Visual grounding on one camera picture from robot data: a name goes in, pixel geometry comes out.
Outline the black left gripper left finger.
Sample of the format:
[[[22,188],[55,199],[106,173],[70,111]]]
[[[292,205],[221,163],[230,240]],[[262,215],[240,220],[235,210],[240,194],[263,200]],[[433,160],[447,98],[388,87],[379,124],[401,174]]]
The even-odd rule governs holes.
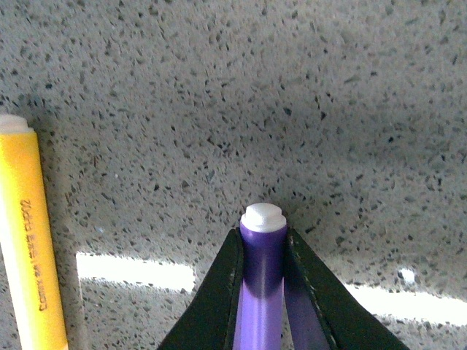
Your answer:
[[[238,229],[228,232],[192,302],[159,349],[233,349],[244,250]]]

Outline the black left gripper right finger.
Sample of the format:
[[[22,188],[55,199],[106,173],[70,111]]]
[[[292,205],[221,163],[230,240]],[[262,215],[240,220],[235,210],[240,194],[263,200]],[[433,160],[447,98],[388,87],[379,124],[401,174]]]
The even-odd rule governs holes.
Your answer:
[[[289,229],[286,309],[295,349],[407,349]]]

